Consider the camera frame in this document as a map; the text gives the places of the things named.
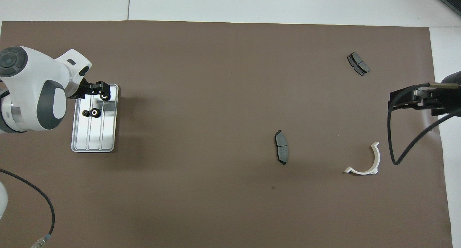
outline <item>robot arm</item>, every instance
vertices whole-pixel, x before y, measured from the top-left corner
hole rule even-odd
[[[90,61],[71,49],[52,59],[34,49],[13,46],[0,53],[0,134],[51,130],[66,113],[66,98],[100,94],[110,98],[105,82],[89,84],[84,76]]]

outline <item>brown table surface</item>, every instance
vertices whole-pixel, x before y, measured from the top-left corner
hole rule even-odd
[[[438,130],[399,166],[387,146],[389,92],[434,81],[428,28],[4,22],[1,49],[15,45],[74,48],[93,63],[88,81],[121,90],[111,153],[71,151],[72,100],[55,130],[0,136],[0,167],[53,202],[48,248],[451,247]],[[370,73],[350,67],[353,51]],[[435,120],[396,111],[396,153]],[[379,172],[343,173],[370,168],[375,141]],[[48,206],[0,180],[0,246],[29,247]]]

